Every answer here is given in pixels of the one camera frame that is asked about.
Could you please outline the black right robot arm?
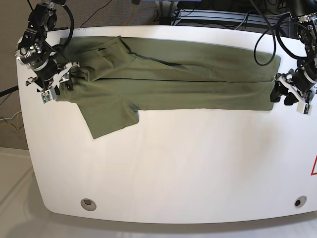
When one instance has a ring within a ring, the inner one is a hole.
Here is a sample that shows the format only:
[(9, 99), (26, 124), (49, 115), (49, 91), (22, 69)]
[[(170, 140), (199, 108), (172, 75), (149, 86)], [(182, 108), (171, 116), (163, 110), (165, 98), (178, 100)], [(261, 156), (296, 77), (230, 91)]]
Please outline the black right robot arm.
[[(60, 5), (70, 19), (70, 30), (63, 44), (50, 45), (46, 39), (57, 22), (55, 6)], [(78, 64), (69, 61), (64, 50), (69, 45), (74, 32), (74, 18), (65, 0), (42, 0), (32, 7), (28, 18), (28, 27), (22, 40), (17, 45), (15, 56), (17, 61), (31, 69), (36, 76), (26, 80), (26, 86), (35, 83), (37, 90), (44, 97), (59, 94), (58, 85), (65, 84), (69, 91), (73, 90), (71, 69)]]

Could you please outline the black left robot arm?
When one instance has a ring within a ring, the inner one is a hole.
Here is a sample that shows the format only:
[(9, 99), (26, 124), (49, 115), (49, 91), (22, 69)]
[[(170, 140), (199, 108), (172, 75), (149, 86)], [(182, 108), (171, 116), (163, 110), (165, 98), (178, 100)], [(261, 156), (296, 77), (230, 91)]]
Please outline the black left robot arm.
[[(291, 71), (290, 79), (286, 74), (277, 74), (270, 101), (278, 103), (285, 96), (284, 104), (291, 106), (297, 102), (309, 104), (315, 95), (313, 87), (317, 85), (317, 2), (315, 0), (287, 0), (288, 15), (283, 15), (275, 26), (275, 35), (279, 45), (288, 56), (297, 61), (297, 68)], [(297, 37), (305, 46), (306, 56), (292, 53), (282, 42), (280, 25), (291, 17), (297, 25)]]

